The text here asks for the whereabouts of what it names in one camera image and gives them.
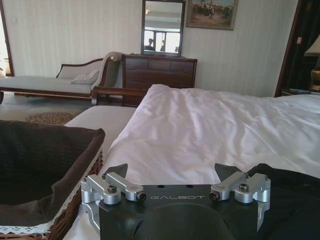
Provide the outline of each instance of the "lampshade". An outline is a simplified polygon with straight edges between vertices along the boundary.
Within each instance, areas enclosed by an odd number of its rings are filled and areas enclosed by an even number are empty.
[[[319,56],[320,55],[320,35],[312,44],[312,46],[305,52],[306,56]]]

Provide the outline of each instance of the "doorway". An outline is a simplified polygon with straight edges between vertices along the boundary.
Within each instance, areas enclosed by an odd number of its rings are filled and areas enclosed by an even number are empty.
[[[15,75],[7,32],[3,0],[0,0],[0,78]]]
[[[299,0],[276,87],[275,97],[284,89],[308,90],[311,71],[318,57],[305,56],[320,33],[320,1]]]

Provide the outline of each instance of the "white duvet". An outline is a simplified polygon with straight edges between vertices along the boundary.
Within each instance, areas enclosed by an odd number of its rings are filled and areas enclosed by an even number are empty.
[[[258,98],[153,85],[113,142],[108,167],[136,184],[215,184],[215,163],[320,178],[320,96]],[[81,214],[65,239],[99,239]]]

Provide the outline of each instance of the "framed painting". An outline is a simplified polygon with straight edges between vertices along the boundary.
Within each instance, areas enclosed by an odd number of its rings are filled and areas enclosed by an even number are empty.
[[[188,0],[186,27],[233,30],[238,0]]]

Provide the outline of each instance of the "wall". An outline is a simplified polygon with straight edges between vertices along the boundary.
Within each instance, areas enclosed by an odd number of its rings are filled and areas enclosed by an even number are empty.
[[[239,0],[233,31],[185,28],[182,55],[198,58],[196,85],[274,96],[298,0]]]
[[[182,55],[198,59],[196,87],[273,96],[297,2],[239,0],[234,31],[186,27]],[[140,53],[142,0],[3,4],[17,76],[55,76],[61,63],[109,51]]]
[[[8,58],[8,52],[7,52],[5,31],[4,31],[4,27],[2,24],[2,18],[1,18],[1,14],[0,14],[0,68],[3,69],[3,70],[0,70],[0,78],[6,77],[7,61],[8,60],[5,60],[5,59],[7,59],[7,58]]]

